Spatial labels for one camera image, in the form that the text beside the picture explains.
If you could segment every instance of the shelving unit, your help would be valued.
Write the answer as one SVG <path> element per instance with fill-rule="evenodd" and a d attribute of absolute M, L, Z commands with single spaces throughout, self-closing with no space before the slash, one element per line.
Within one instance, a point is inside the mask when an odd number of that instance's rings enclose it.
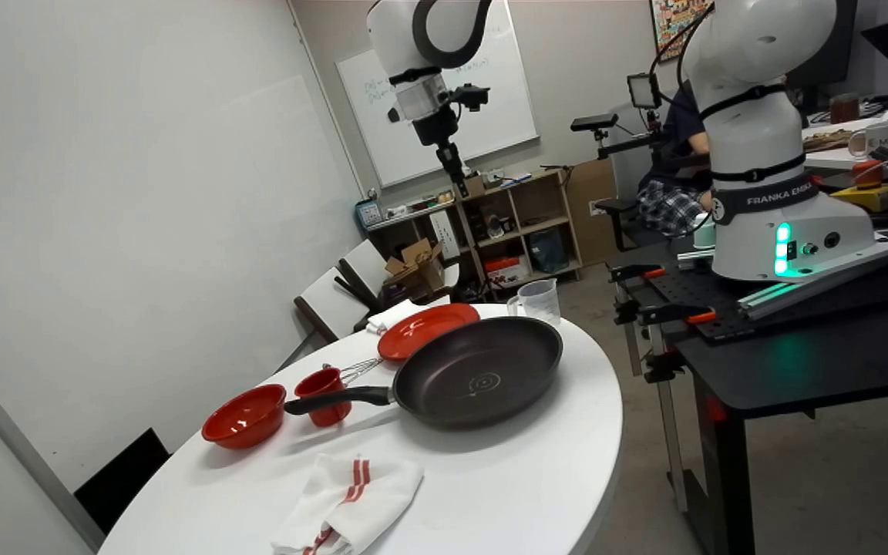
<path fill-rule="evenodd" d="M 452 254 L 444 256 L 444 263 L 459 259 L 462 275 L 474 275 L 478 283 L 488 283 L 489 291 L 510 291 L 530 276 L 570 275 L 583 269 L 561 172 L 541 172 L 457 204 L 378 222 L 370 228 L 370 239 L 384 256 L 418 238 L 446 242 L 440 238 L 440 218 L 446 222 L 444 233 L 449 233 L 452 242 Z M 488 266 L 499 259 L 518 259 L 518 279 L 489 279 Z"/>

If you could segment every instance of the frying pan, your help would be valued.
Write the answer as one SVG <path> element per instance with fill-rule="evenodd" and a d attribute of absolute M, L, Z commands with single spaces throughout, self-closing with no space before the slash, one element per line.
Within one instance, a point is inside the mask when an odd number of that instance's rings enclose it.
<path fill-rule="evenodd" d="M 287 413 L 312 413 L 337 402 L 397 404 L 432 428 L 478 428 L 526 410 L 552 386 L 565 341 L 532 317 L 489 317 L 423 345 L 392 387 L 342 387 L 287 402 Z"/>

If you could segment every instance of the person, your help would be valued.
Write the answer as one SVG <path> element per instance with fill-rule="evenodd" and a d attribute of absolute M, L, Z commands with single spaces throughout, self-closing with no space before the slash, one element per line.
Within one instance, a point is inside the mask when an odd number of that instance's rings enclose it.
<path fill-rule="evenodd" d="M 714 206 L 707 158 L 712 145 L 694 101 L 691 82 L 681 82 L 670 101 L 663 143 L 654 145 L 654 165 L 639 186 L 639 218 L 663 238 L 691 233 L 696 216 Z"/>

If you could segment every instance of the black table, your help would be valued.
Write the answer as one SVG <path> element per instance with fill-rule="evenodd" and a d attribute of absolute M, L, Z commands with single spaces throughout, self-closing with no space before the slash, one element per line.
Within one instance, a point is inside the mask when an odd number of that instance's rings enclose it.
<path fill-rule="evenodd" d="M 657 279 L 622 279 L 631 298 L 660 305 L 670 301 L 667 291 L 704 276 L 678 270 L 671 259 L 675 248 L 651 242 L 613 266 L 667 266 Z M 888 291 L 888 270 L 867 275 L 858 286 Z M 663 324 L 660 332 L 681 353 L 696 396 L 707 488 L 688 468 L 684 480 L 675 480 L 688 492 L 688 524 L 704 553 L 748 555 L 754 541 L 747 419 L 888 397 L 888 305 L 812 317 L 736 341 L 708 341 L 688 324 Z"/>

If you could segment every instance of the table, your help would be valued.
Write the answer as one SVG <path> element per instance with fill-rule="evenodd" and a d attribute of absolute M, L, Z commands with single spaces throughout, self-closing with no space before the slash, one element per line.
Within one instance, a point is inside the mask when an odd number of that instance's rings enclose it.
<path fill-rule="evenodd" d="M 688 279 L 670 242 L 619 256 L 619 266 L 631 263 L 660 263 L 663 279 Z M 886 270 L 864 279 L 888 286 Z M 639 279 L 626 279 L 622 291 L 642 301 L 663 301 Z M 707 488 L 681 468 L 675 483 L 684 483 L 688 524 L 707 553 L 748 555 L 754 541 L 747 419 L 888 397 L 888 308 L 848 310 L 721 345 L 684 324 L 667 324 L 660 332 L 691 368 L 696 396 Z"/>
<path fill-rule="evenodd" d="M 474 305 L 480 317 L 507 305 Z M 561 320 L 565 359 L 554 386 L 489 428 L 436 431 L 395 407 L 356 404 L 342 428 L 319 431 L 304 415 L 251 452 L 229 452 L 199 435 L 131 501 L 102 555 L 267 555 L 293 512 L 312 459 L 323 452 L 409 459 L 427 468 L 407 515 L 370 549 L 382 555 L 583 553 L 612 500 L 622 435 L 616 373 L 599 341 Z M 267 381 L 295 386 L 322 363 L 376 353 L 372 332 L 332 341 Z M 357 386 L 392 381 L 376 368 Z"/>

